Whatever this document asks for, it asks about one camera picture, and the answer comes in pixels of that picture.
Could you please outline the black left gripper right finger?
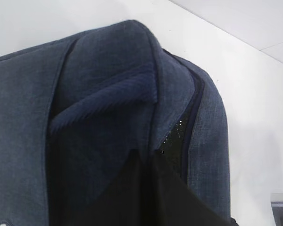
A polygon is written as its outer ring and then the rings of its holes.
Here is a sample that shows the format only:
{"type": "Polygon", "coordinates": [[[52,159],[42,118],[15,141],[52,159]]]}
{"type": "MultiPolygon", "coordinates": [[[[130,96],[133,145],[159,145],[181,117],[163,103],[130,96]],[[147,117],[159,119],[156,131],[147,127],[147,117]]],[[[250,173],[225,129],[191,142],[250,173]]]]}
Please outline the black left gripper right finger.
{"type": "Polygon", "coordinates": [[[187,187],[157,151],[152,159],[155,198],[153,226],[236,226],[233,218],[225,220],[187,187]]]}

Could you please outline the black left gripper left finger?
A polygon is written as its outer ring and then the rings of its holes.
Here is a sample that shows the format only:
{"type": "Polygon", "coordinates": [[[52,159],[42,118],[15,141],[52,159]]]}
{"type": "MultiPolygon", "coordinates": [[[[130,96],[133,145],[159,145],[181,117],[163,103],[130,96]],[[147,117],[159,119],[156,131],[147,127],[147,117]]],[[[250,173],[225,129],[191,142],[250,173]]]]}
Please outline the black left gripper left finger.
{"type": "Polygon", "coordinates": [[[59,148],[49,150],[49,225],[154,226],[156,198],[153,152],[131,150],[111,180],[94,195],[88,182],[100,182],[79,162],[79,176],[59,148]]]}

